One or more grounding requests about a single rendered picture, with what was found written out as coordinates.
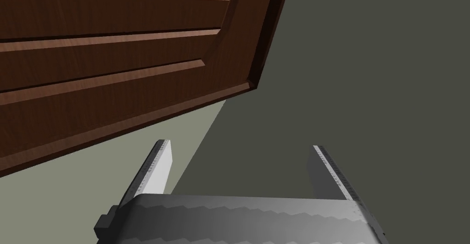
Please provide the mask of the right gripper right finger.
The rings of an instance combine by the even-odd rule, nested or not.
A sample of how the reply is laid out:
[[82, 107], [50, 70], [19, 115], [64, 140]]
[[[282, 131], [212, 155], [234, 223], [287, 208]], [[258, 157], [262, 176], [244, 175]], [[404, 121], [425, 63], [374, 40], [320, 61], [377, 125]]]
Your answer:
[[324, 146], [310, 147], [307, 173], [317, 199], [361, 201]]

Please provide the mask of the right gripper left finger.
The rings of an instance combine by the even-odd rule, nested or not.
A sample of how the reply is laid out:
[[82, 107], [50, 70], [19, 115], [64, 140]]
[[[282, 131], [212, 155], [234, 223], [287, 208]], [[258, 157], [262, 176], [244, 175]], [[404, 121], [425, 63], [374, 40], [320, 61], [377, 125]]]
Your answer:
[[119, 207], [123, 207], [139, 194], [162, 194], [166, 187], [172, 162], [170, 140], [158, 140], [124, 193]]

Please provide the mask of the brown wooden panelled door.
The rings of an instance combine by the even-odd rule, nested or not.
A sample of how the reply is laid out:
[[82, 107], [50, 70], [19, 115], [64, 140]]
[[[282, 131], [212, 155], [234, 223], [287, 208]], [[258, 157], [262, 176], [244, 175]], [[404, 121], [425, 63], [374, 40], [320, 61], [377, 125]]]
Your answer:
[[285, 0], [0, 0], [0, 177], [257, 88]]

